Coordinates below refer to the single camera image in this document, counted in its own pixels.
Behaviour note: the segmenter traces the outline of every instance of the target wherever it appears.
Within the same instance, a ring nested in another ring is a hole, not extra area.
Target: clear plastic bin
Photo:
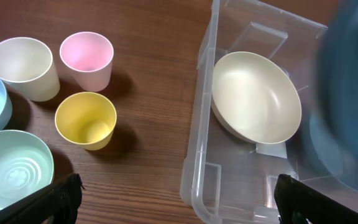
[[[193,206],[205,223],[279,223],[273,197],[279,174],[291,175],[358,212],[358,166],[354,166],[358,162],[339,149],[337,156],[330,156],[326,151],[304,148],[305,138],[300,134],[310,130],[313,65],[318,41],[326,29],[256,0],[213,1],[198,57],[193,120],[180,190],[182,200]],[[232,136],[215,118],[210,108],[214,64],[236,51],[269,58],[295,85],[303,121],[290,141],[251,144]]]

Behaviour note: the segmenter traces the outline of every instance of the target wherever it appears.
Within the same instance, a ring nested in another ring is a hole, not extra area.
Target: white bowl
[[[291,80],[269,59],[234,52],[215,65],[212,110],[233,135],[276,144],[292,137],[301,121],[301,103]]]

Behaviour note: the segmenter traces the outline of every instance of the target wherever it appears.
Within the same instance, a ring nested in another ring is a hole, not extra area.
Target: mint green bowl
[[[0,131],[0,210],[52,183],[53,157],[37,136]]]

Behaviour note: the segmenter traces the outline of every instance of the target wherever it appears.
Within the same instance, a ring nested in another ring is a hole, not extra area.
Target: brown wooden surface
[[[58,96],[45,103],[10,92],[14,112],[7,128],[34,133],[50,146],[56,179],[81,175],[86,190],[77,223],[201,223],[179,189],[211,2],[0,0],[0,41],[26,36],[45,42],[61,77]],[[267,2],[323,23],[336,4]],[[118,122],[111,143],[94,152],[62,139],[53,120],[59,103],[82,91],[67,75],[59,46],[86,30],[106,36],[115,50],[102,94],[116,106]]]

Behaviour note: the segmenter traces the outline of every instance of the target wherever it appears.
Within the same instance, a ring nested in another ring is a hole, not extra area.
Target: yellow cup
[[[109,99],[82,92],[66,98],[57,108],[55,125],[67,141],[87,150],[106,146],[117,123],[117,112]]]

